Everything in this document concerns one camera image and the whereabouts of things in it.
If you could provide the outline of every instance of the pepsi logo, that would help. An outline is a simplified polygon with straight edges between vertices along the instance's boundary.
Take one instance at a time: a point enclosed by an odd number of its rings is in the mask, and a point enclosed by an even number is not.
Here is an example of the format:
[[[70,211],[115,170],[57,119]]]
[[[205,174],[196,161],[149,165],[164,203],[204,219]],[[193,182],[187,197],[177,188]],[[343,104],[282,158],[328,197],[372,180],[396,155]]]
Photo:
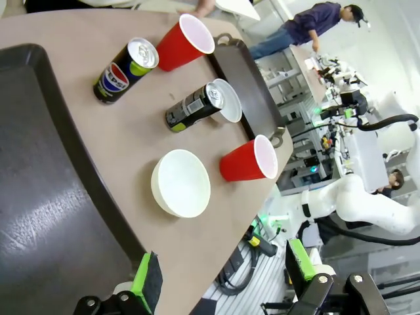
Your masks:
[[[104,88],[110,92],[124,91],[130,84],[127,76],[119,69],[115,62],[105,69],[102,77],[102,84]]]

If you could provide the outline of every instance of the barcode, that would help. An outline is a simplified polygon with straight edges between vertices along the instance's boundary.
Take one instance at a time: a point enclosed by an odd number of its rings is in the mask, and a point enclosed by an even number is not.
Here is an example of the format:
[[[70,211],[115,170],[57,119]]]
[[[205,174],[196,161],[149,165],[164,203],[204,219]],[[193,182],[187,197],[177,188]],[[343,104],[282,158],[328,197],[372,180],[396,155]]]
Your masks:
[[[203,102],[200,99],[193,101],[190,105],[187,106],[190,115],[204,107]]]

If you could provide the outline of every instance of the can lid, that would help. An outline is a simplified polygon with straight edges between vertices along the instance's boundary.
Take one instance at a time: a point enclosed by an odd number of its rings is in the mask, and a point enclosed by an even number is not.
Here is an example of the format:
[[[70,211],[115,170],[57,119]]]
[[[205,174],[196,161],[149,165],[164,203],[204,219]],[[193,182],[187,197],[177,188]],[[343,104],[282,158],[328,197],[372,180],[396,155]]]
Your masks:
[[[144,38],[133,38],[127,45],[130,57],[143,68],[153,69],[159,63],[156,48]]]
[[[214,107],[220,109],[224,107],[224,95],[217,85],[214,83],[208,83],[205,87],[205,92]]]

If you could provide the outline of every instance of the beige tabletop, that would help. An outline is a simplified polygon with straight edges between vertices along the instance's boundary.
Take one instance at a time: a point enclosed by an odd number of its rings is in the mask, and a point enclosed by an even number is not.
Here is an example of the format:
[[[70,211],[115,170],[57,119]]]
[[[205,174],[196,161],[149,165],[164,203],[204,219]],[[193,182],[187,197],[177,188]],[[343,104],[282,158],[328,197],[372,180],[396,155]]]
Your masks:
[[[305,60],[312,57],[311,52],[307,51],[306,49],[298,46],[291,45],[290,46],[291,52],[293,56],[296,58],[297,64],[301,69],[304,79],[308,83],[309,90],[314,97],[314,100],[317,104],[322,104],[324,99],[326,98],[327,89],[325,85],[320,82],[318,74],[315,70],[308,70]]]
[[[29,14],[0,20],[0,46],[37,43],[47,50],[104,183],[141,244],[159,255],[163,287],[157,314],[187,315],[229,258],[275,180],[222,179],[220,157],[247,140],[240,124],[221,126],[204,119],[181,133],[165,126],[166,109],[215,78],[206,58],[171,73],[154,70],[112,106],[96,101],[92,84],[128,40],[145,37],[157,44],[176,21],[174,14],[117,9]],[[229,23],[204,22],[213,35],[228,32],[240,37]],[[277,149],[279,170],[292,152],[289,133],[283,139]],[[197,155],[209,173],[211,199],[195,219],[168,215],[152,196],[152,170],[159,158],[176,148]],[[106,275],[106,262],[103,266]]]

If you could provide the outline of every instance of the screw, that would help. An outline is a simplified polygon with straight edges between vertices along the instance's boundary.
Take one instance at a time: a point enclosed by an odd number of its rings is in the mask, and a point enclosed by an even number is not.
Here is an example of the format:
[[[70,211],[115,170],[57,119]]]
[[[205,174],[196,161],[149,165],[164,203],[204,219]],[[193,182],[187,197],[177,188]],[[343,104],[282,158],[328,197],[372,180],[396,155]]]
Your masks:
[[[356,281],[356,282],[362,282],[363,281],[363,277],[362,276],[359,276],[359,275],[356,275],[356,276],[354,276],[354,281]]]
[[[325,284],[325,283],[327,283],[327,282],[328,282],[328,278],[327,278],[327,277],[325,277],[325,276],[320,276],[320,277],[318,278],[318,281],[319,281],[319,282],[321,282],[322,284]]]

